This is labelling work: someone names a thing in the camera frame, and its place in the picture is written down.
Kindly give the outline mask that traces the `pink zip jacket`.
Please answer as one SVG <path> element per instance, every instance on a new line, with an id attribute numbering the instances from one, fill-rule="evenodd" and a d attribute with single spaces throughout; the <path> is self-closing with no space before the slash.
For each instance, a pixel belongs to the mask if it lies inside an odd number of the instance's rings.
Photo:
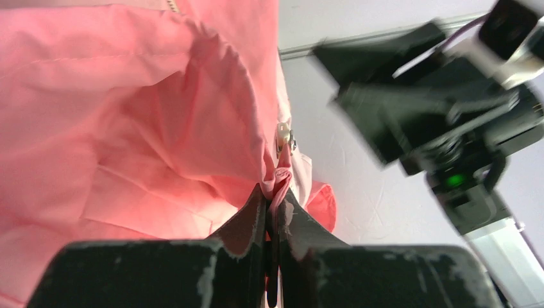
<path id="1" fill-rule="evenodd" d="M 256 185 L 326 230 L 331 186 L 299 150 L 278 1 L 1 2 L 1 306 L 67 243 L 206 237 Z"/>

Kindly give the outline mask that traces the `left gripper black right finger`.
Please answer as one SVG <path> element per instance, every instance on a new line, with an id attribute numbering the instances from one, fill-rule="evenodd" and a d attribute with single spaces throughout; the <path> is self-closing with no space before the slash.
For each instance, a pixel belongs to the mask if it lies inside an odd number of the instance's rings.
<path id="1" fill-rule="evenodd" d="M 289 192 L 278 206 L 284 307 L 500 307 L 484 268 L 458 246 L 352 246 Z"/>

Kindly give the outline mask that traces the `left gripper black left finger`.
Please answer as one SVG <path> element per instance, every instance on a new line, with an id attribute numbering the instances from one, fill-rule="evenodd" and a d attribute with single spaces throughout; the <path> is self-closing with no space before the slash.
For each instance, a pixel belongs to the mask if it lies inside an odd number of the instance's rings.
<path id="1" fill-rule="evenodd" d="M 256 186 L 204 239 L 84 241 L 47 266 L 29 307 L 261 307 L 265 212 Z"/>

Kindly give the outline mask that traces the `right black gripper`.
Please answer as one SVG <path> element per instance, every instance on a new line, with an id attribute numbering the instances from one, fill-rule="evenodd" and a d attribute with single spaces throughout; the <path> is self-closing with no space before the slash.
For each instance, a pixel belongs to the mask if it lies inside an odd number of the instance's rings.
<path id="1" fill-rule="evenodd" d="M 400 160 L 408 175 L 456 164 L 470 141 L 510 156 L 543 138 L 543 105 L 529 86 L 507 88 L 466 58 L 432 55 L 399 76 L 407 87 L 362 84 L 391 80 L 445 39 L 430 21 L 382 42 L 312 49 L 340 86 L 335 104 L 383 165 Z"/>

